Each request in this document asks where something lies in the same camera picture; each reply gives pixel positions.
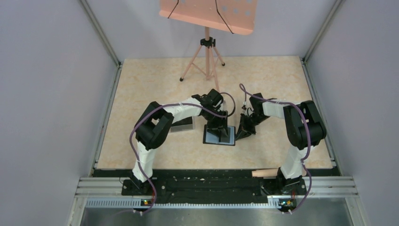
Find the table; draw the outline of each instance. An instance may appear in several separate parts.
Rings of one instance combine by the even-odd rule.
[[[311,99],[299,57],[253,56],[224,57],[226,66],[217,65],[220,91],[233,95],[237,110],[228,125],[239,125],[244,93],[243,83],[250,93],[261,92],[264,98],[279,98],[292,102]],[[111,115],[98,161],[98,169],[131,169],[135,156],[129,144],[134,124],[148,104],[176,103],[194,94],[207,94],[214,80],[194,67],[183,82],[181,73],[189,58],[127,59],[120,75]],[[205,67],[204,58],[195,61]],[[232,101],[225,97],[229,112]],[[257,134],[236,142],[235,146],[202,143],[206,120],[195,117],[195,129],[170,133],[156,154],[154,169],[267,169],[283,163],[290,146],[284,120],[269,118],[256,127]],[[308,168],[332,168],[326,144],[314,148],[307,160]]]

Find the gray floor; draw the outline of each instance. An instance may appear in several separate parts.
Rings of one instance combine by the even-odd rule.
[[[90,208],[81,226],[352,226],[345,199],[308,199],[292,216],[271,209],[154,209],[141,217],[121,209]]]

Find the tripod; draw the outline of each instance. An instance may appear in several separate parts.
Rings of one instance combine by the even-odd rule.
[[[201,39],[200,45],[197,49],[197,52],[195,52],[194,56],[192,57],[190,63],[187,65],[186,70],[184,71],[183,75],[180,77],[180,81],[184,80],[184,77],[186,76],[189,68],[191,65],[196,67],[198,70],[200,70],[206,77],[206,79],[210,79],[212,77],[212,74],[214,74],[215,77],[215,85],[216,85],[216,90],[220,92],[219,90],[219,83],[217,81],[217,73],[216,73],[216,63],[218,60],[222,63],[222,66],[225,66],[226,64],[224,63],[222,56],[220,56],[219,51],[216,49],[216,39],[213,39],[212,37],[209,36],[209,27],[205,27],[205,38]],[[195,63],[194,60],[197,57],[199,51],[201,50],[202,46],[205,46],[205,63],[206,63],[206,72],[204,72],[201,68],[199,68]],[[215,53],[217,54],[217,59],[216,62],[213,57],[213,52],[212,49],[215,50]],[[209,73],[209,60],[212,61],[212,72]]]

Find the wooden tabletop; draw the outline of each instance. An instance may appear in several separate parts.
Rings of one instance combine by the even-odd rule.
[[[229,126],[239,125],[244,93],[243,83],[250,93],[261,92],[264,98],[291,102],[310,100],[311,95],[296,56],[224,57],[226,66],[217,65],[220,91],[233,95],[237,103]],[[181,73],[189,58],[127,59],[125,60],[106,130],[98,169],[131,169],[135,155],[129,144],[134,124],[148,104],[176,103],[194,94],[207,94],[215,87],[213,79],[194,67],[183,82]],[[195,63],[205,67],[204,58]],[[226,96],[229,112],[232,101]],[[195,129],[170,133],[159,147],[154,169],[261,169],[277,168],[283,163],[290,146],[284,120],[268,118],[256,127],[256,135],[238,140],[235,146],[202,143],[206,120],[195,117]],[[308,168],[332,168],[324,140],[314,148],[307,160]]]

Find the gray wall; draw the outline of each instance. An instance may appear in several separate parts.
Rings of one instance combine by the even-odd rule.
[[[0,2],[0,225],[65,225],[115,75],[77,0]]]
[[[397,225],[399,1],[350,0],[310,61],[341,168],[371,225]]]
[[[211,29],[211,36],[224,56],[304,56],[334,2],[258,0],[251,35]],[[89,0],[89,4],[119,59],[191,57],[204,38],[201,26],[159,16],[158,0]]]

